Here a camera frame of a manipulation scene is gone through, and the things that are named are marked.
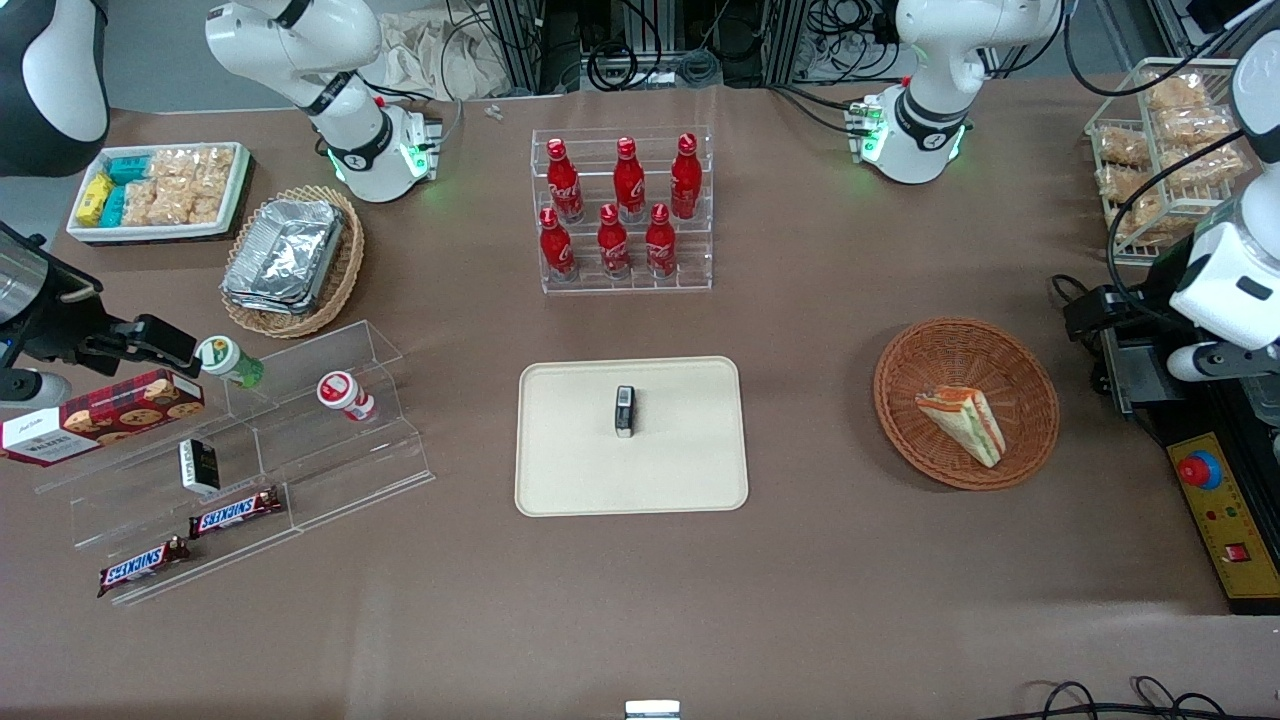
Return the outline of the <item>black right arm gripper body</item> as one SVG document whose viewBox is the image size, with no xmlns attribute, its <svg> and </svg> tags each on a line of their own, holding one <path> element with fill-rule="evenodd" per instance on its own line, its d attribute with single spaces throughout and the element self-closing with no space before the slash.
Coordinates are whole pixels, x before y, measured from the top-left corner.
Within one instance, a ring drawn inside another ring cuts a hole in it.
<svg viewBox="0 0 1280 720">
<path fill-rule="evenodd" d="M 87 340 L 111 324 L 99 297 L 101 283 L 46 252 L 44 243 L 40 234 L 3 227 L 3 363 L 12 366 L 24 352 L 42 363 L 110 372 L 111 357 L 84 350 Z"/>
</svg>

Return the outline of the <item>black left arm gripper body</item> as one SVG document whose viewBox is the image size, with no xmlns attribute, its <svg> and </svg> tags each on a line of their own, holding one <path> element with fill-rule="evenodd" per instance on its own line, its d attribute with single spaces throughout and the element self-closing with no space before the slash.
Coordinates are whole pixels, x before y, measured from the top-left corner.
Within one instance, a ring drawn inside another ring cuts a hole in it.
<svg viewBox="0 0 1280 720">
<path fill-rule="evenodd" d="M 1142 307 L 1160 316 L 1156 322 L 1160 327 L 1158 334 L 1162 337 L 1166 336 L 1170 342 L 1198 340 L 1198 331 L 1194 328 L 1194 324 L 1170 305 L 1180 278 L 1179 270 L 1147 268 L 1146 275 L 1139 282 L 1128 287 Z"/>
</svg>

